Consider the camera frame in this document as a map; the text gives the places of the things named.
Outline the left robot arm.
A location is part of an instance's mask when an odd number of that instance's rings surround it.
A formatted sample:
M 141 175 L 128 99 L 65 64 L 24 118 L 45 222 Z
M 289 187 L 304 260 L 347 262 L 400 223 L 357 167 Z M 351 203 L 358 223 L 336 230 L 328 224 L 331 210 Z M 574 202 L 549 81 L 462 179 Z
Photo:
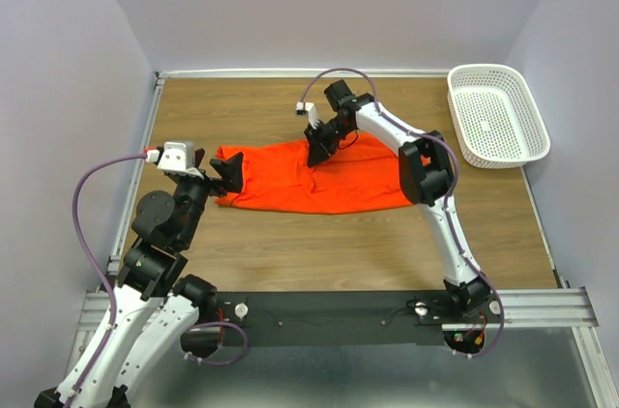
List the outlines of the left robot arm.
M 103 286 L 109 307 L 86 349 L 66 378 L 41 392 L 37 407 L 129 407 L 138 387 L 183 333 L 213 332 L 220 347 L 228 329 L 249 339 L 224 318 L 217 289 L 193 276 L 181 275 L 184 256 L 209 197 L 238 193 L 243 187 L 243 155 L 212 159 L 218 177 L 199 165 L 204 156 L 190 142 L 167 142 L 138 154 L 175 184 L 174 192 L 154 190 L 143 196 L 132 223 L 137 238 L 125 256 L 115 282 Z

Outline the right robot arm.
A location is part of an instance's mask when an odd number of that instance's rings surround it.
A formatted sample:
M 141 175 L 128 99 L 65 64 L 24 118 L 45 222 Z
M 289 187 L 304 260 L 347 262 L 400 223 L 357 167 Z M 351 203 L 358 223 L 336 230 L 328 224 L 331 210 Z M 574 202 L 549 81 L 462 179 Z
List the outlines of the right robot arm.
M 391 113 L 371 94 L 354 94 L 344 80 L 324 91 L 335 116 L 324 122 L 314 103 L 301 99 L 295 114 L 308 119 L 308 166 L 335 155 L 350 133 L 378 139 L 398 158 L 398 180 L 405 198 L 424 213 L 441 254 L 446 288 L 445 310 L 458 323 L 469 321 L 491 296 L 457 215 L 455 188 L 459 170 L 453 149 L 438 131 L 416 129 Z

